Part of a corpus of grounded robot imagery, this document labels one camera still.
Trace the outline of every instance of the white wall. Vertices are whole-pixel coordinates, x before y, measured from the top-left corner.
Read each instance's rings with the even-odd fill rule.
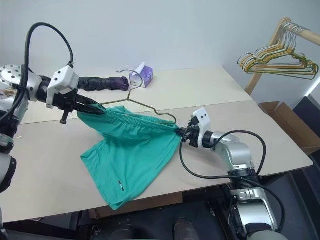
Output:
[[[157,70],[223,65],[244,87],[251,75],[238,58],[267,45],[282,17],[320,33],[319,9],[318,0],[10,0],[3,2],[3,50],[5,63],[22,64],[28,29],[47,22],[69,40],[82,76],[142,61]],[[50,76],[68,62],[50,29],[38,29],[31,45],[31,68],[39,74]],[[320,64],[319,47],[305,40],[298,46]],[[252,96],[293,106],[311,84],[265,74]]]

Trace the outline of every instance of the elastic waistband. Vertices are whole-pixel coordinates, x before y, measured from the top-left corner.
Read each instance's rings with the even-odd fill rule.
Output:
[[[174,130],[177,126],[166,120],[161,120],[153,116],[145,116],[134,113],[115,112],[112,108],[107,108],[105,111],[104,119],[107,121],[121,122],[140,127],[158,128],[163,130]]]

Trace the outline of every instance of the black cable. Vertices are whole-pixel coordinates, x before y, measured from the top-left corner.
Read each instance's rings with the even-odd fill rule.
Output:
[[[262,158],[261,158],[261,162],[259,165],[258,170],[256,171],[256,174],[259,176],[261,169],[264,166],[265,160],[266,160],[266,154],[267,154],[267,146],[265,141],[262,139],[262,137],[260,137],[258,134],[252,132],[252,131],[246,131],[246,130],[233,130],[233,131],[228,131],[227,133],[223,134],[218,140],[214,141],[214,145],[213,145],[213,149],[215,149],[214,147],[226,136],[230,135],[230,134],[249,134],[252,135],[254,137],[256,137],[257,139],[260,140],[262,147],[263,147],[263,152],[262,152]]]
[[[70,46],[68,40],[66,39],[66,37],[57,28],[55,28],[54,26],[52,26],[48,23],[38,22],[38,23],[35,23],[34,25],[32,25],[26,35],[25,48],[24,48],[24,65],[22,65],[22,67],[21,67],[21,71],[22,71],[21,76],[22,77],[21,77],[21,80],[19,83],[19,88],[16,93],[16,98],[14,99],[14,102],[13,102],[11,109],[0,118],[0,123],[4,119],[6,119],[7,117],[11,116],[15,112],[17,107],[20,105],[22,100],[24,99],[24,95],[25,95],[25,92],[27,90],[27,85],[28,85],[29,70],[31,71],[31,69],[29,68],[29,51],[30,51],[31,36],[32,36],[32,33],[34,32],[34,30],[40,26],[48,27],[60,35],[60,37],[65,42],[65,44],[69,50],[69,53],[70,53],[70,61],[68,62],[68,65],[73,68],[74,53],[72,52],[71,46]]]
[[[281,232],[284,228],[284,224],[285,224],[285,220],[286,220],[286,210],[285,210],[285,206],[284,204],[282,203],[281,199],[273,192],[271,191],[270,189],[266,188],[265,186],[257,183],[257,182],[254,182],[254,181],[251,181],[249,179],[246,179],[245,177],[242,177],[242,176],[203,176],[203,175],[199,175],[199,174],[196,174],[194,173],[193,171],[191,171],[185,164],[184,162],[184,159],[182,157],[182,145],[184,143],[184,139],[185,139],[185,136],[189,130],[189,128],[191,127],[191,124],[189,123],[188,127],[185,129],[184,133],[183,133],[183,136],[181,138],[181,141],[180,141],[180,146],[179,146],[179,155],[180,155],[180,160],[181,160],[181,163],[182,163],[182,166],[184,167],[184,169],[190,173],[191,175],[197,177],[197,178],[201,178],[201,179],[240,179],[240,180],[243,180],[247,183],[250,183],[254,186],[257,186],[259,188],[262,188],[264,189],[265,191],[267,191],[269,194],[271,194],[279,203],[280,205],[280,208],[281,208],[281,221],[280,221],[280,224],[279,224],[279,227],[277,229],[277,232]],[[239,130],[237,131],[237,133],[239,133],[241,131],[241,133],[246,133],[248,131],[242,131],[242,130]],[[228,135],[228,134],[231,134],[231,133],[234,133],[235,131],[230,131],[230,132],[227,132],[226,134],[222,135],[222,137],[220,137],[216,142],[215,144],[217,144],[218,142],[221,141],[222,138],[225,137],[225,135]]]

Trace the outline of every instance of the wire hanger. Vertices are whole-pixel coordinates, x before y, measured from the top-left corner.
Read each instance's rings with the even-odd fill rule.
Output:
[[[284,22],[279,28],[276,44],[260,48],[255,53],[245,53],[237,63],[248,74],[266,73],[312,80],[317,75],[319,66],[304,54],[295,53],[297,35],[304,30],[306,28],[292,22]],[[292,56],[299,62],[269,63],[284,56]]]
[[[120,103],[120,102],[125,102],[125,101],[133,102],[133,103],[135,103],[135,104],[139,104],[139,105],[144,106],[144,107],[146,107],[146,108],[152,109],[152,110],[155,112],[155,114],[157,114],[157,115],[160,115],[160,116],[161,116],[161,115],[168,115],[168,116],[170,116],[170,117],[172,117],[172,118],[174,119],[174,121],[170,121],[170,122],[167,122],[167,121],[166,121],[166,122],[160,122],[161,124],[176,124],[176,123],[177,123],[177,119],[176,119],[176,117],[173,116],[172,114],[170,114],[170,113],[159,113],[159,112],[157,112],[157,110],[156,110],[154,107],[152,107],[152,106],[149,106],[149,105],[146,105],[146,104],[144,104],[144,103],[141,103],[141,102],[138,102],[138,101],[135,101],[135,100],[130,99],[131,91],[134,90],[134,89],[140,88],[140,87],[142,86],[144,80],[143,80],[143,78],[141,77],[141,75],[140,75],[138,72],[136,72],[136,71],[134,71],[134,70],[131,70],[131,69],[123,69],[123,70],[121,70],[121,71],[117,70],[116,72],[117,72],[117,73],[122,73],[122,72],[125,72],[125,71],[129,71],[129,72],[132,72],[132,73],[137,74],[138,77],[141,79],[141,84],[140,84],[139,86],[135,87],[135,88],[130,89],[130,91],[129,91],[129,93],[128,93],[128,96],[127,96],[125,99],[116,100],[116,101],[103,102],[103,103],[101,103],[101,105],[115,104],[115,103]]]

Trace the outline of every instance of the cable connector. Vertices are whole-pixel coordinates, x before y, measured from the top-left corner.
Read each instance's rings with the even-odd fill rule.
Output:
[[[190,122],[189,122],[189,126],[192,126],[192,125],[197,125],[199,123],[199,120],[196,116],[194,116],[193,118],[191,118]]]
[[[23,92],[25,92],[27,90],[25,87],[20,86],[20,85],[15,84],[15,83],[12,83],[11,86],[12,86],[13,89],[17,89],[17,90],[20,90],[20,91],[23,91]]]
[[[74,68],[74,62],[73,61],[69,61],[67,64],[70,68]]]

